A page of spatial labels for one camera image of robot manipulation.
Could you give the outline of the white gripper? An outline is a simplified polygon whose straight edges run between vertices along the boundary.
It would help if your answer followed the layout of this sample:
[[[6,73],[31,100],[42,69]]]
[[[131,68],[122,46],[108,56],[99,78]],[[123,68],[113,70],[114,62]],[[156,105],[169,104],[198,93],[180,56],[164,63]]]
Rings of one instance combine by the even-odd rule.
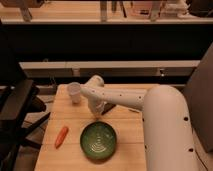
[[[96,117],[99,118],[104,111],[105,102],[102,100],[97,99],[89,99],[88,100],[88,107],[91,113]]]

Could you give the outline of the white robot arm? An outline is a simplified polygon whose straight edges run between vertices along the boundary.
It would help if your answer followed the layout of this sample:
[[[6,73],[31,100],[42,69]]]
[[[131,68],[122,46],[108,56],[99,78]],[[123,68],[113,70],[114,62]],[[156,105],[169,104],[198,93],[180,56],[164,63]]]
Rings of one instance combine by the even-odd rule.
[[[100,76],[93,76],[81,93],[93,114],[100,113],[104,102],[142,113],[147,171],[199,171],[187,102],[176,88],[107,88]]]

